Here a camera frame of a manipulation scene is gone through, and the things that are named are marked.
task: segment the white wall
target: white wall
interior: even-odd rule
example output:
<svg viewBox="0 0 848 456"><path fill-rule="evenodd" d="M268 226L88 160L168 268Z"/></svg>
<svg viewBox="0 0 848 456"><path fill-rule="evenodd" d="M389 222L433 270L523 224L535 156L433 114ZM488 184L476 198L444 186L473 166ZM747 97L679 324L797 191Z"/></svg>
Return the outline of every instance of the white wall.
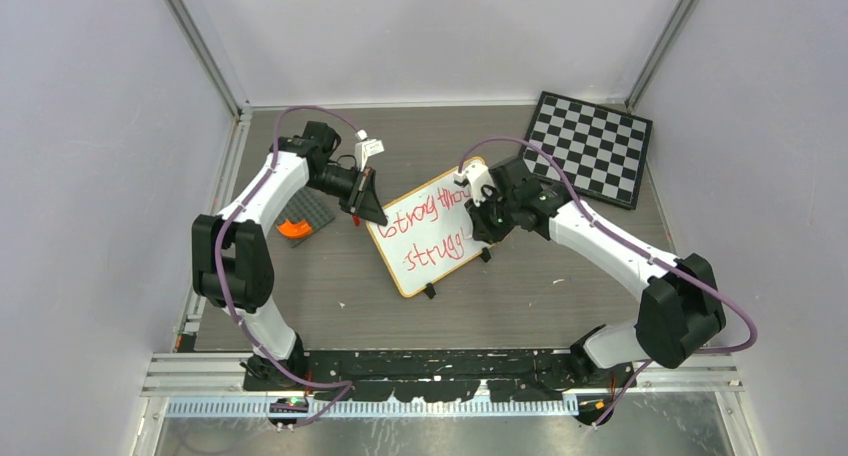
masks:
<svg viewBox="0 0 848 456"><path fill-rule="evenodd" d="M0 454L128 454L231 118L163 0L0 0Z"/></svg>
<svg viewBox="0 0 848 456"><path fill-rule="evenodd" d="M677 3L186 1L255 106L624 99Z"/></svg>
<svg viewBox="0 0 848 456"><path fill-rule="evenodd" d="M848 451L846 21L848 0L701 0L638 107L679 249L759 323L737 361L778 455Z"/></svg>

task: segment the gray wood tabletop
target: gray wood tabletop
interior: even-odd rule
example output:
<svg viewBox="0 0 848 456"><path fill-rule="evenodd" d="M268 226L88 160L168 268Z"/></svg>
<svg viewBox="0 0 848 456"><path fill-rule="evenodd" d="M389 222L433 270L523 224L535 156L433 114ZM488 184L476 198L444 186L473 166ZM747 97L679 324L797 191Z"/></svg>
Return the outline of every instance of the gray wood tabletop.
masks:
<svg viewBox="0 0 848 456"><path fill-rule="evenodd" d="M493 135L522 138L532 106L351 109L340 111L382 139L377 170L387 204L457 165L473 143ZM276 112L253 116L235 194L257 173L270 147ZM283 135L308 120L326 121L342 135L337 155L350 153L352 130L330 116L292 113ZM477 154L494 163L518 147L495 143ZM333 209L337 200L320 195ZM587 200L604 217L643 241L668 249L648 173L637 209ZM570 249L515 230L492 250L436 284L437 295L403 298L364 225L336 220L296 248L268 235L274 261L274 301L308 349L438 349L566 347L590 329L636 315L636 301L612 277ZM206 306L195 349L246 350L250 345L223 311Z"/></svg>

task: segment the yellow whiteboard edge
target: yellow whiteboard edge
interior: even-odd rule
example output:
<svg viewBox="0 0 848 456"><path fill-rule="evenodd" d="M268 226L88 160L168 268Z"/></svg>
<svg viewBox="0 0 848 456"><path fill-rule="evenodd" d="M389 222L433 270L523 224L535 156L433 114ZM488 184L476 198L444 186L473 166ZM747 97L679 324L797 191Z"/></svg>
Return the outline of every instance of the yellow whiteboard edge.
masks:
<svg viewBox="0 0 848 456"><path fill-rule="evenodd" d="M486 164L486 160L484 160L484 159L483 159L482 157L480 157L480 156L473 156L473 157L469 158L467 161L463 161L463 163L467 164L467 163L470 163L470 162L472 162L472 161L480 161L481 163ZM411 195L412 193L414 193L414 192L416 192L416 191L420 191L420 190L421 190L422 188L424 188L425 186L430 186L430 185L431 185L431 184L433 184L434 182L436 182L436 181L438 181L438 180L440 180L440 179L444 178L445 176L447 176L447 175L449 175L449 174L451 174L451 173L455 172L455 171L457 170L457 168L459 168L459 166L454 166L453 168L451 168L451 169L449 169L449 170L445 171L444 173L442 173L442 174L440 174L440 175L436 176L435 178L433 178L433 179L431 179L431 180L427 181L426 183L419 185L419 186L418 186L418 187L416 187L415 189L412 189L412 190L410 190L410 191L407 191L407 192L406 192L403 196L401 196L401 197L399 197L399 198L395 198L395 199L394 199L391 203L389 203L389 204L387 204L387 205L383 206L383 210L387 210L387 209L391 208L391 207L392 207L392 205L394 205L394 204L398 203L398 202L399 202L399 201L401 201L402 199L406 199L406 198L407 198L409 195ZM418 288L418 290L417 290L417 291L415 291L414 293L405 293L405 292L403 292L403 289L401 289L401 287L400 287L400 283L399 283L399 282L398 282L398 280L397 280L397 276L395 276L395 272L394 272L394 271L392 271L392 269L391 269L391 267L392 267L392 266L391 266L391 264L389 264L389 261L386 259L386 255L385 255L385 254L383 254L383 250L382 250L382 248L380 248L380 244L379 244L379 243L377 243L377 236L374 234L374 230L373 230L373 229L371 229L371 223L367 223L367 224L365 225L365 227L366 227L366 228L368 228L368 234L370 234L370 235L371 235L371 240L372 240L372 241L374 241L374 246L376 246L376 247L377 247L377 252L379 252L379 253L380 253L380 258L383 260L383 264L384 264L384 265L386 265L386 269L387 269L387 270L389 270L389 275L391 275L391 277L392 277L392 281L394 281L394 282L395 282L395 286L398 288L398 292L400 292L400 295L401 295L401 296L403 296L404 298L409 299L409 298L411 298L411 297L413 297L413 296L416 296L416 295L421 294L421 292L422 292L422 291L424 291L424 288L426 288L426 287L427 287L426 285L424 285L424 286L422 286L422 287ZM447 273L443 274L441 277L436 278L436 279L435 279L435 280L433 280L433 281L430 281L430 284L435 284L437 281L441 281L442 279L444 279L444 277L445 277L445 276L447 276L447 275L449 275L449 274L453 273L454 271L456 271L457 269L459 269L459 268L461 268L461 267L465 266L465 265L466 265L466 264L468 264L470 261L473 261L473 260L474 260L477 256L480 256L480 254L482 254L482 253L483 253L482 251L477 251L477 253L476 253L476 254L474 254L474 256L472 256L472 257L468 258L468 261L466 261L466 262L464 262L464 263L462 263L462 264L458 265L457 267L455 267L455 268L451 269L451 270L450 270L450 271L448 271Z"/></svg>

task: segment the red handwriting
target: red handwriting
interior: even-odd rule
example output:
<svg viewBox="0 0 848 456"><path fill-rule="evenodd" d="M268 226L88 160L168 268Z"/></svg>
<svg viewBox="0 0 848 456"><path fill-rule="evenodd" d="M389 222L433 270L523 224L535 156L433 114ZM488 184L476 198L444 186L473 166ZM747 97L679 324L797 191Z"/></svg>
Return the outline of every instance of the red handwriting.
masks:
<svg viewBox="0 0 848 456"><path fill-rule="evenodd" d="M412 249L403 258L406 270L414 271L419 266L436 265L445 259L461 260L465 256L465 247L462 244L465 238L465 228L461 228L458 233L443 238L432 247L419 248L418 243L413 243Z"/></svg>
<svg viewBox="0 0 848 456"><path fill-rule="evenodd" d="M438 200L439 206L443 209L450 210L463 200L471 197L471 193L463 190L451 191L444 187L439 187L436 190L436 195L429 195L427 199L415 206L406 213L400 211L394 214L392 220L387 226L377 226L380 236L384 239L393 238L398 234L405 234L415 226L415 223L427 221L435 222L439 219L439 207L436 206Z"/></svg>

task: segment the small whiteboard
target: small whiteboard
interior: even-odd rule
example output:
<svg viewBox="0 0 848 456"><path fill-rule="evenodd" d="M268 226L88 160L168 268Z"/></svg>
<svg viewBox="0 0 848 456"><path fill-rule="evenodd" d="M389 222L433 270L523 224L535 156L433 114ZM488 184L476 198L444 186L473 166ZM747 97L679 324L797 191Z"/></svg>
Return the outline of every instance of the small whiteboard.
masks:
<svg viewBox="0 0 848 456"><path fill-rule="evenodd" d="M389 223L368 231L405 298L479 256L489 245L471 237L465 202L469 188L453 181L453 168L385 206Z"/></svg>

